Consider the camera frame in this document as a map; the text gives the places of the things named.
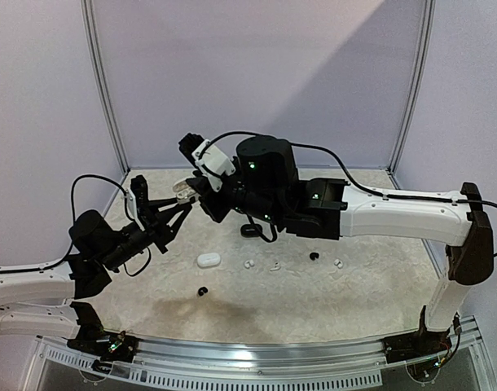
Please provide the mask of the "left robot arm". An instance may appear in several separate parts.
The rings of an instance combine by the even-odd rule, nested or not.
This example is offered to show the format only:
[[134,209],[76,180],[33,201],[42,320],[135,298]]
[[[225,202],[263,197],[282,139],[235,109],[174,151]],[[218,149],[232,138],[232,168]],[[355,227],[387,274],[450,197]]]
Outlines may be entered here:
[[99,295],[112,272],[151,245],[166,253],[191,209],[190,201],[175,198],[145,201],[135,221],[119,231],[88,210],[69,231],[76,254],[23,269],[0,266],[0,336],[78,339],[91,353],[102,353],[108,334],[86,299]]

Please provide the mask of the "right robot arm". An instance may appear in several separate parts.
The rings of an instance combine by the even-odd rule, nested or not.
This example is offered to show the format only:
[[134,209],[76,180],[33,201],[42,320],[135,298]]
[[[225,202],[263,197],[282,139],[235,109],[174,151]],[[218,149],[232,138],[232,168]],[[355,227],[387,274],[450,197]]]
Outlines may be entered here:
[[302,180],[293,143],[248,131],[241,133],[233,157],[198,134],[186,135],[178,147],[196,168],[189,185],[215,222],[236,211],[250,223],[266,222],[273,235],[379,235],[443,243],[446,272],[422,308],[417,330],[396,342],[417,355],[449,345],[459,330],[458,309],[469,289],[493,273],[493,230],[474,183],[466,182],[459,191],[428,193],[372,189],[350,174]]

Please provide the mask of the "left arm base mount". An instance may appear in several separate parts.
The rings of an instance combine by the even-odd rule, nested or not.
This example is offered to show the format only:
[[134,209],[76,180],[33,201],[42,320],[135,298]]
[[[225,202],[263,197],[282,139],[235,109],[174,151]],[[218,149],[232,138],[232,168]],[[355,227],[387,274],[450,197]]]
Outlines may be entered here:
[[98,356],[104,362],[133,362],[140,339],[126,331],[109,332],[102,327],[81,326],[77,336],[67,341],[70,349]]

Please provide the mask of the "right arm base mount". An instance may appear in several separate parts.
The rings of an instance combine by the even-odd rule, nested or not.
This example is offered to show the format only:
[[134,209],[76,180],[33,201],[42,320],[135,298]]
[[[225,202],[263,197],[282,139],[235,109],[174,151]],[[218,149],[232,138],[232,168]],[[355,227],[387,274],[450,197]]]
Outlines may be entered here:
[[381,339],[386,362],[396,363],[447,351],[451,347],[449,332],[430,332],[425,325],[416,331]]

